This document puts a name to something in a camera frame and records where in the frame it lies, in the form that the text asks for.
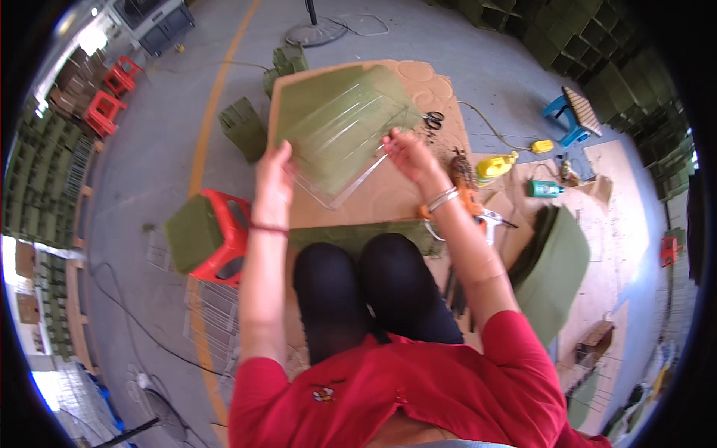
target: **knee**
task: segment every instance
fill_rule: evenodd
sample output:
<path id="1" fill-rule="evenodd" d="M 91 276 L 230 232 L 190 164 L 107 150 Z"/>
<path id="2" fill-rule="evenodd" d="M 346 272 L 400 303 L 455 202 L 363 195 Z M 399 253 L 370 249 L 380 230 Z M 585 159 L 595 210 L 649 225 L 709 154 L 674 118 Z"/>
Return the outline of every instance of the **knee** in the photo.
<path id="1" fill-rule="evenodd" d="M 325 242 L 313 243 L 305 247 L 296 257 L 294 272 L 322 269 L 346 259 L 350 259 L 349 255 L 338 246 Z"/>
<path id="2" fill-rule="evenodd" d="M 401 254 L 406 252 L 419 253 L 416 245 L 401 234 L 380 234 L 366 243 L 361 253 L 361 258 L 379 254 Z"/>

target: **yellow plug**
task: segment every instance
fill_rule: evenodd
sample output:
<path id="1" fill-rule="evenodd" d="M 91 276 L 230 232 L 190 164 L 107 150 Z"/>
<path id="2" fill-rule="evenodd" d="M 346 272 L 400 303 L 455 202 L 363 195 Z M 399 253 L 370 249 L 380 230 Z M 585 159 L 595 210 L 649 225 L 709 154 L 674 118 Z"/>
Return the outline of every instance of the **yellow plug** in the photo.
<path id="1" fill-rule="evenodd" d="M 553 149 L 553 142 L 551 142 L 550 140 L 536 141 L 531 145 L 531 151 L 533 151 L 535 154 L 547 153 L 551 149 Z"/>

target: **red plastic stool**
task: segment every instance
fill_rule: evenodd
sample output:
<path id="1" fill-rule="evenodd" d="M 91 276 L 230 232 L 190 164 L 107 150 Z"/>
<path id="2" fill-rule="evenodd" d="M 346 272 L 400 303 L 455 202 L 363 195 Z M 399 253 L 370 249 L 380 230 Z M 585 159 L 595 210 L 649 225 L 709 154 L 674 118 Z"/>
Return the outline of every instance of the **red plastic stool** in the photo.
<path id="1" fill-rule="evenodd" d="M 219 274 L 230 262 L 244 257 L 247 251 L 249 229 L 244 227 L 234 216 L 232 210 L 229 209 L 229 202 L 234 201 L 237 203 L 244 213 L 247 225 L 250 221 L 251 203 L 246 199 L 235 198 L 229 194 L 210 189 L 200 191 L 199 195 L 204 196 L 212 203 L 214 213 L 217 214 L 219 228 L 224 236 L 224 244 L 189 275 L 207 282 L 237 286 L 242 281 L 242 269 L 239 268 L 237 272 L 228 278 L 221 278 Z"/>
<path id="2" fill-rule="evenodd" d="M 83 118 L 101 138 L 104 138 L 115 133 L 117 125 L 113 121 L 121 108 L 126 109 L 127 105 L 104 90 L 98 90 Z"/>
<path id="3" fill-rule="evenodd" d="M 129 72 L 126 72 L 122 67 L 122 64 L 127 63 L 132 68 Z M 125 91 L 130 92 L 135 87 L 134 75 L 142 70 L 137 64 L 132 62 L 131 59 L 122 56 L 120 60 L 110 68 L 110 71 L 105 76 L 105 84 L 112 90 L 117 96 L 122 95 Z"/>
<path id="4" fill-rule="evenodd" d="M 677 260 L 677 238 L 663 238 L 660 250 L 660 264 L 663 267 L 672 266 Z"/>

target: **embroidered logo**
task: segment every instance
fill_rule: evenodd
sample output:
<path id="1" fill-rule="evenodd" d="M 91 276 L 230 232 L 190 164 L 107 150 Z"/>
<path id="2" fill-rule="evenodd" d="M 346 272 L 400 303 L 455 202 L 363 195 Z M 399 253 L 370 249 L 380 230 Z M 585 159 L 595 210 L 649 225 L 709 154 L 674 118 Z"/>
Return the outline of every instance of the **embroidered logo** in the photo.
<path id="1" fill-rule="evenodd" d="M 328 403 L 329 401 L 335 401 L 336 399 L 333 397 L 334 389 L 332 389 L 329 386 L 332 386 L 333 384 L 341 384 L 345 383 L 346 378 L 341 380 L 332 380 L 329 381 L 328 384 L 309 384 L 309 387 L 313 388 L 319 388 L 317 391 L 313 391 L 312 395 L 313 398 L 316 401 L 322 401 L 323 403 Z"/>

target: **wooden pallet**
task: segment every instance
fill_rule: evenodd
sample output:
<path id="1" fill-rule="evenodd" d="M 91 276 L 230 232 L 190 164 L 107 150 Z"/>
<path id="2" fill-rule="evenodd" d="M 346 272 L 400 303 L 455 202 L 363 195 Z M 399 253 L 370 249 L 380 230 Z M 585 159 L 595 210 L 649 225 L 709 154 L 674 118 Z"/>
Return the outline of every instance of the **wooden pallet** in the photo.
<path id="1" fill-rule="evenodd" d="M 89 177 L 90 171 L 92 170 L 92 164 L 95 162 L 95 154 L 101 153 L 104 149 L 105 144 L 99 140 L 96 140 L 95 143 L 92 145 L 92 152 L 90 153 L 90 157 L 87 160 L 87 169 L 85 169 L 85 174 L 82 175 L 82 188 L 80 189 L 80 195 L 77 197 L 77 202 L 75 203 L 75 223 L 72 227 L 72 246 L 79 247 L 80 249 L 85 246 L 85 240 L 79 235 L 82 208 L 85 205 L 86 200 L 88 198 L 91 198 L 94 194 L 94 190 L 92 189 L 92 187 L 88 186 L 87 184 L 87 178 Z"/>
<path id="2" fill-rule="evenodd" d="M 72 348 L 75 350 L 77 359 L 85 365 L 85 369 L 92 375 L 98 375 L 100 368 L 94 365 L 90 359 L 90 351 L 87 349 L 84 324 L 88 323 L 87 316 L 80 312 L 79 285 L 77 282 L 77 270 L 84 269 L 85 263 L 79 259 L 69 259 L 65 263 L 65 284 L 67 287 L 67 326 L 70 329 Z"/>

